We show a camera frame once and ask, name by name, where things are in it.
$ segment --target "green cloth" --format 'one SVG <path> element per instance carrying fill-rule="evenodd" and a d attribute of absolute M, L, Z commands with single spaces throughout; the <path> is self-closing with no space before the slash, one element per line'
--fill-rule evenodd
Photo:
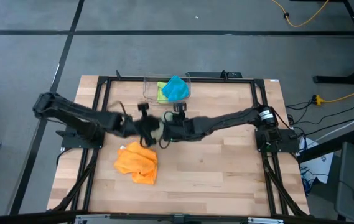
<path fill-rule="evenodd" d="M 165 82 L 157 82 L 157 102 L 158 103 L 168 103 L 168 98 L 164 96 L 162 89 L 166 86 Z"/>

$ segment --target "yellow cloth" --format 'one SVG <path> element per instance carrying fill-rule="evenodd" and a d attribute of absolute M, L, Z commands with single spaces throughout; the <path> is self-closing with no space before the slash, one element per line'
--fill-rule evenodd
<path fill-rule="evenodd" d="M 119 149 L 114 167 L 122 174 L 133 174 L 133 181 L 138 184 L 154 184 L 157 174 L 156 152 L 145 149 L 138 142 L 133 142 L 125 149 Z"/>
<path fill-rule="evenodd" d="M 166 86 L 165 82 L 157 82 L 157 102 L 168 103 L 168 98 L 164 96 L 162 89 Z"/>

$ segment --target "white cable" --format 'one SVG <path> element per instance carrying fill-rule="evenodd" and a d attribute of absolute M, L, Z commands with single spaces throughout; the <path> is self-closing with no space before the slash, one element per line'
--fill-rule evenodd
<path fill-rule="evenodd" d="M 352 122 L 349 123 L 349 124 L 346 124 L 346 125 L 342 126 L 341 128 L 338 128 L 338 129 L 336 129 L 336 130 L 334 130 L 334 131 L 331 131 L 331 132 L 329 132 L 329 133 L 323 135 L 322 137 L 316 139 L 313 143 L 315 143 L 315 142 L 317 143 L 317 141 L 321 140 L 322 138 L 324 138 L 324 137 L 326 137 L 326 136 L 329 136 L 329 135 L 331 135 L 331 134 L 333 134 L 333 133 L 335 133 L 335 132 L 337 132 L 337 131 L 339 131 L 339 130 L 342 130 L 342 129 L 348 127 L 348 126 L 351 125 L 351 124 L 354 124 L 354 121 L 352 121 Z"/>

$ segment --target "blue cloth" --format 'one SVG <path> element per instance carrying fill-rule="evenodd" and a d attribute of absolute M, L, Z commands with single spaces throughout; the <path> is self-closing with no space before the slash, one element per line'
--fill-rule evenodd
<path fill-rule="evenodd" d="M 177 75 L 163 87 L 162 92 L 169 100 L 183 100 L 189 96 L 189 86 Z"/>

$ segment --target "desk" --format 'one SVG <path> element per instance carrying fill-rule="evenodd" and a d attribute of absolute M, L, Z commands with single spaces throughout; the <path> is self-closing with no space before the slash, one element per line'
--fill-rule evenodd
<path fill-rule="evenodd" d="M 82 76 L 75 102 L 91 107 L 98 76 Z M 268 104 L 286 119 L 277 80 L 264 80 Z M 123 102 L 128 114 L 140 118 L 137 103 L 144 101 L 142 82 L 113 81 L 108 104 Z M 192 83 L 187 100 L 188 117 L 218 116 L 252 106 L 251 88 L 240 83 Z M 121 111 L 115 106 L 113 111 Z M 149 113 L 160 116 L 171 106 L 150 103 Z M 242 125 L 215 131 L 200 142 L 172 143 L 167 149 L 156 146 L 159 166 L 155 185 L 135 184 L 131 175 L 116 171 L 117 150 L 136 138 L 122 139 L 110 134 L 96 165 L 90 197 L 90 212 L 121 212 L 196 215 L 269 216 L 266 184 L 260 153 L 256 150 L 254 126 Z M 59 160 L 48 208 L 58 205 L 76 180 L 82 150 L 66 152 Z M 284 186 L 306 213 L 309 212 L 296 160 L 279 153 Z M 85 187 L 80 191 L 78 208 Z M 281 212 L 274 188 L 277 211 Z"/>

